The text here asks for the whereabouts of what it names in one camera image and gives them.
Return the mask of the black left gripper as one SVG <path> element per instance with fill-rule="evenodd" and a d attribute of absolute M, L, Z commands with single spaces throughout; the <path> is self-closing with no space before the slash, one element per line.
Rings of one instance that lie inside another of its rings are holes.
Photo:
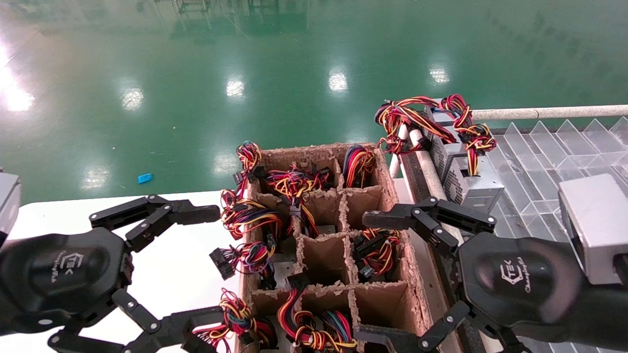
<path fill-rule="evenodd" d="M 220 220 L 219 206 L 148 195 L 95 212 L 89 219 L 94 229 L 83 234 L 39 235 L 2 246 L 1 334 L 66 326 L 49 338 L 49 347 L 57 353 L 157 353 L 177 345 L 188 353 L 214 353 L 215 348 L 193 329 L 222 323 L 220 306 L 157 320 L 120 289 L 131 284 L 130 252 L 144 250 L 174 224 L 215 223 Z M 126 241 L 110 232 L 137 222 L 125 234 Z M 123 346 L 79 335 L 83 325 L 94 326 L 115 304 L 142 328 L 135 340 Z"/>

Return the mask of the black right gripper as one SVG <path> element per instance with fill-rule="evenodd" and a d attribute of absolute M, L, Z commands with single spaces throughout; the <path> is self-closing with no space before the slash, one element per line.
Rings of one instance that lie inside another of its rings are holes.
<path fill-rule="evenodd" d="M 435 197 L 364 212 L 366 227 L 411 229 L 441 255 L 458 256 L 469 303 L 458 301 L 422 336 L 359 325 L 355 339 L 384 345 L 391 353 L 435 353 L 464 321 L 498 340 L 503 353 L 531 352 L 515 333 L 553 342 L 567 338 L 568 317 L 588 285 L 572 246 L 533 237 L 496 237 L 496 223 L 489 214 Z M 479 235 L 460 248 L 442 224 Z"/>

